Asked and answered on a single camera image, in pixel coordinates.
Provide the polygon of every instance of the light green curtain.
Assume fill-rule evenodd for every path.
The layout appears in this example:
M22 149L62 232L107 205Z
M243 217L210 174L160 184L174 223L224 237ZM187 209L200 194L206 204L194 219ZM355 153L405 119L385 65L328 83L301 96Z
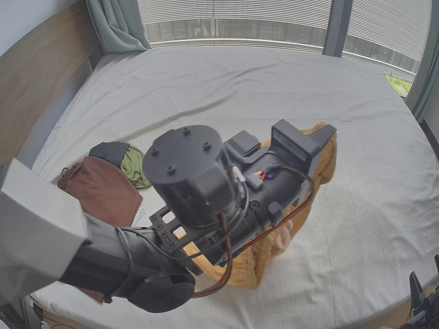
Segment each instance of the light green curtain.
M85 0L104 53L148 50L137 0Z
M431 0L431 18L424 56L406 99L418 123L424 120L431 100L439 96L439 0Z

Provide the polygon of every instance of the screw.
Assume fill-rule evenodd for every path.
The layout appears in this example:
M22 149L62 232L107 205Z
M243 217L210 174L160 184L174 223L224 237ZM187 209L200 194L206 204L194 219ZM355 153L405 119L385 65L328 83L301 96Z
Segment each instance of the screw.
M250 208L252 210L257 210L259 208L259 202L257 202L257 201L250 202Z
M175 173L175 167L171 165L168 167L168 169L166 171L169 175L172 175Z
M211 148L212 148L212 145L209 143L209 141L206 141L206 142L203 144L203 149L204 149L204 151L209 151Z

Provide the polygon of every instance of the black baseboard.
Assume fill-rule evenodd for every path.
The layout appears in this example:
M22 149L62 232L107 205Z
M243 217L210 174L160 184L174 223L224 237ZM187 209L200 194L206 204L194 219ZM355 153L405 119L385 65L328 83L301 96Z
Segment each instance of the black baseboard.
M428 141L430 142L430 145L433 148L433 151L435 152L437 159L439 160L439 143L438 143L435 135L431 131L427 122L425 122L425 119L419 125L420 125L421 129L424 131L425 136L427 137Z

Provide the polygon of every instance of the bed frame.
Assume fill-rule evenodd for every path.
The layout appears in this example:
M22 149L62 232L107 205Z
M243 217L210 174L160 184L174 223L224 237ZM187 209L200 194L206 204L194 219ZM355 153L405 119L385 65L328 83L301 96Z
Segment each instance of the bed frame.
M98 48L81 0L38 25L0 57L0 163L19 155L47 107Z

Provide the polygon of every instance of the grass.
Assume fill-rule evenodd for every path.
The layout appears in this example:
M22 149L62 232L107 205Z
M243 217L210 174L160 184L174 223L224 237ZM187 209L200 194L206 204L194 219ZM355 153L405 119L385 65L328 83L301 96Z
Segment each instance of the grass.
M402 86L402 87L404 88L404 90L408 93L409 90L410 90L410 88L411 88L411 84L410 84L410 83L407 83L405 80L402 80L402 79L397 78L397 77L392 77L392 76L387 75L387 74L385 74L384 76L387 78L388 82L393 86L393 89L395 89L395 91L396 91L399 95L401 95L401 96L403 96L403 97L407 96L406 94L403 94L403 93L402 93L402 92L396 87L396 85L400 85L400 86Z

